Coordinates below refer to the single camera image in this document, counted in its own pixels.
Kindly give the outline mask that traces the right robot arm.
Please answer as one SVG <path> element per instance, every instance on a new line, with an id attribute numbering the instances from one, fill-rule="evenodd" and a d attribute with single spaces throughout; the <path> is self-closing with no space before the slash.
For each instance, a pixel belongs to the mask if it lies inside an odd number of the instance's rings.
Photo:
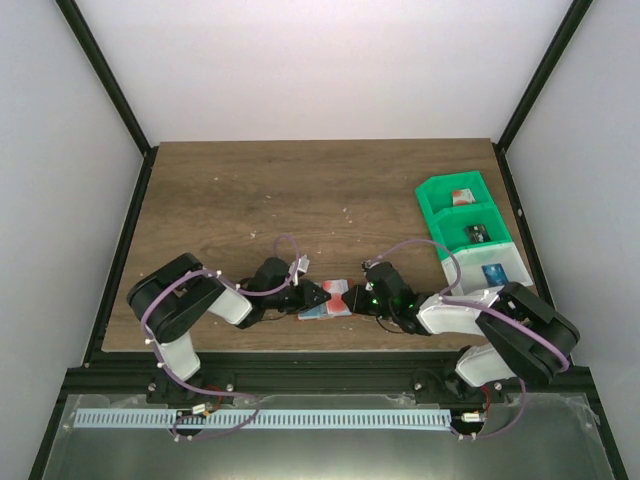
<path id="1" fill-rule="evenodd" d="M 511 378 L 547 386 L 569 369 L 580 340 L 577 327 L 520 283 L 454 296 L 451 289 L 414 292 L 389 262 L 366 264 L 364 273 L 366 282 L 342 295 L 351 312 L 390 320 L 408 335 L 486 339 L 462 348 L 442 374 L 444 387 L 458 398 Z"/>

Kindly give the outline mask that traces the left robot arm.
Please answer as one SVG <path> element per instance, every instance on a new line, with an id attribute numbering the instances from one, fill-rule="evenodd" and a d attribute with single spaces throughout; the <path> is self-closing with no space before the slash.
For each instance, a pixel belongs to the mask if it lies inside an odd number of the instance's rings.
<path id="1" fill-rule="evenodd" d="M 271 256 L 253 276 L 231 283 L 183 253 L 138 281 L 126 301 L 159 354 L 159 366 L 204 390 L 209 386 L 198 377 L 201 361 L 190 335 L 195 323 L 209 313 L 243 330 L 269 310 L 294 315 L 324 304 L 331 294 L 304 277 L 308 264 L 304 256 L 292 263 Z"/>

